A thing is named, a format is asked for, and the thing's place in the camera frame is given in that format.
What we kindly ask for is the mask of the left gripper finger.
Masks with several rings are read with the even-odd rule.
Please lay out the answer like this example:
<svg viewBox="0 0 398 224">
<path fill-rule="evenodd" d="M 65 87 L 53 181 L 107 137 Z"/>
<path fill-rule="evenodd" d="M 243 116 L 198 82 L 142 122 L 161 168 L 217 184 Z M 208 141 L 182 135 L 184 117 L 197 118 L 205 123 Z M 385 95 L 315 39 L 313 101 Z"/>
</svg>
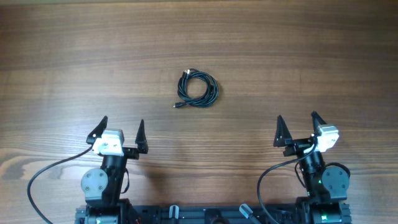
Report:
<svg viewBox="0 0 398 224">
<path fill-rule="evenodd" d="M 107 127 L 108 117 L 104 116 L 103 119 L 99 122 L 99 124 L 92 130 L 91 133 L 86 138 L 87 144 L 94 144 L 97 138 L 100 138 L 103 134 L 104 130 Z"/>
<path fill-rule="evenodd" d="M 135 143 L 137 145 L 137 150 L 139 153 L 147 154 L 149 147 L 145 134 L 144 120 L 142 119 L 139 125 L 139 129 L 137 131 Z"/>
</svg>

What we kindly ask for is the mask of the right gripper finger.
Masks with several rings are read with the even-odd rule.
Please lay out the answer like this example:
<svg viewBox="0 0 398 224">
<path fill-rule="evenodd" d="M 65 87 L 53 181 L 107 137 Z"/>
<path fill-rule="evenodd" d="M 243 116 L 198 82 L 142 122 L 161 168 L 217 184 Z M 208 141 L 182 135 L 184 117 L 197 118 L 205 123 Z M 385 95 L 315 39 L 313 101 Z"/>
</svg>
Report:
<svg viewBox="0 0 398 224">
<path fill-rule="evenodd" d="M 274 138 L 274 147 L 284 147 L 292 144 L 292 136 L 281 115 L 277 117 L 277 128 Z"/>
<path fill-rule="evenodd" d="M 322 117 L 316 112 L 313 111 L 311 113 L 312 123 L 313 123 L 313 130 L 316 132 L 320 125 L 325 125 L 326 122 L 322 119 Z"/>
</svg>

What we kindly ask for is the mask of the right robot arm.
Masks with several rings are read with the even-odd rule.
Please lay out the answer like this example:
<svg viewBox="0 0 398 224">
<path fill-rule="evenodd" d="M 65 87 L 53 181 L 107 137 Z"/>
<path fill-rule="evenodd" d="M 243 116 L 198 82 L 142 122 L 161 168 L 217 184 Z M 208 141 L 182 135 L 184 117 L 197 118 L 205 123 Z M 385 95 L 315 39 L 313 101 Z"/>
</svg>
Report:
<svg viewBox="0 0 398 224">
<path fill-rule="evenodd" d="M 285 157 L 295 156 L 307 191 L 295 203 L 296 223 L 351 223 L 347 199 L 350 171 L 337 162 L 325 163 L 322 154 L 339 138 L 336 126 L 326 123 L 317 112 L 311 113 L 313 134 L 294 139 L 281 116 L 277 117 L 274 146 L 284 147 Z"/>
</svg>

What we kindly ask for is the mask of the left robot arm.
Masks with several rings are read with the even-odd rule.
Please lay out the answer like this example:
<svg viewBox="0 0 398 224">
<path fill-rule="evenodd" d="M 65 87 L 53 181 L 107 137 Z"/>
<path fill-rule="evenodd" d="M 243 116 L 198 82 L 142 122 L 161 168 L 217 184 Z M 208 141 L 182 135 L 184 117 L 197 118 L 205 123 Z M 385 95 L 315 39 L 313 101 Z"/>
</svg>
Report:
<svg viewBox="0 0 398 224">
<path fill-rule="evenodd" d="M 90 169 L 81 179 L 86 206 L 78 208 L 75 223 L 80 224 L 122 224 L 141 223 L 141 216 L 128 199 L 120 195 L 127 192 L 129 185 L 122 189 L 124 176 L 128 174 L 129 159 L 138 160 L 140 154 L 148 153 L 144 121 L 137 131 L 136 147 L 124 146 L 122 129 L 107 127 L 105 116 L 86 138 L 93 152 L 103 158 L 97 169 Z"/>
</svg>

